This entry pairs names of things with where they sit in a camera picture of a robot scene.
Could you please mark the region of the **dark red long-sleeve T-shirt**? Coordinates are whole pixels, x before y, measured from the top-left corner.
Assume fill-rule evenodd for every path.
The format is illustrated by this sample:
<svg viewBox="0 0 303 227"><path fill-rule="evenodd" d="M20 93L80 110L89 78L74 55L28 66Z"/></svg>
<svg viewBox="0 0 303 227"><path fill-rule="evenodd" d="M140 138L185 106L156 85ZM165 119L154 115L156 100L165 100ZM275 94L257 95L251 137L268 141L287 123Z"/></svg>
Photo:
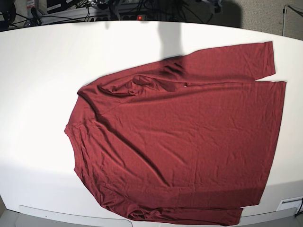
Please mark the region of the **dark red long-sleeve T-shirt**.
<svg viewBox="0 0 303 227"><path fill-rule="evenodd" d="M99 205L133 221L236 225L260 203L286 82L272 42L204 49L98 78L65 133Z"/></svg>

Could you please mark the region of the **white metal stand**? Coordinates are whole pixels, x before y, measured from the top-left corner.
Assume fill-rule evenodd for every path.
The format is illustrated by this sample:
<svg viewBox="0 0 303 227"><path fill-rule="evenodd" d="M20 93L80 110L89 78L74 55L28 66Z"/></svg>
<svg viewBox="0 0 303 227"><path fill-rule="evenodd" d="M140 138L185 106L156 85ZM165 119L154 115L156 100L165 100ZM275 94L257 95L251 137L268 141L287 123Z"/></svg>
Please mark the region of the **white metal stand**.
<svg viewBox="0 0 303 227"><path fill-rule="evenodd" d="M282 36L303 39L303 9L286 4L283 8Z"/></svg>

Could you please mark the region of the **white label plate on table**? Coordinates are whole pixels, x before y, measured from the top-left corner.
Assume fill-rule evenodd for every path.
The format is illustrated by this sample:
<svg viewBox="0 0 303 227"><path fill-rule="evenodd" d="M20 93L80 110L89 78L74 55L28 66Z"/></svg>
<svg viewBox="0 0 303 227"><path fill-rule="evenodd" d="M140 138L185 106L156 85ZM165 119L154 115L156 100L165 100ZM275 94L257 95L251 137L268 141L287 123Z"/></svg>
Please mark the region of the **white label plate on table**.
<svg viewBox="0 0 303 227"><path fill-rule="evenodd" d="M303 207L303 198L302 197L296 197L296 198L281 200L281 202L278 205L276 211L296 208L296 211L298 212L302 209L302 207Z"/></svg>

